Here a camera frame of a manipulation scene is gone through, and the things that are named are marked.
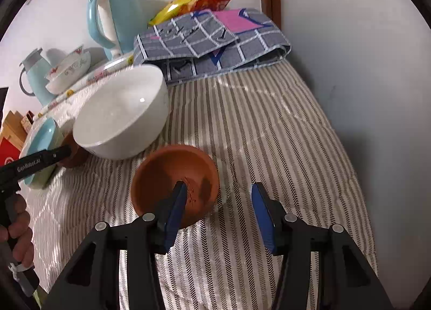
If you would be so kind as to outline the person's left hand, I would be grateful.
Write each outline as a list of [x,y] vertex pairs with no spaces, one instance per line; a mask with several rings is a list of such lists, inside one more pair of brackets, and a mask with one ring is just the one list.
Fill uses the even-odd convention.
[[31,217],[26,210],[26,200],[21,194],[15,194],[12,202],[17,216],[8,228],[1,226],[1,242],[14,239],[16,244],[12,249],[12,256],[17,262],[28,268],[34,262],[33,231],[29,227]]

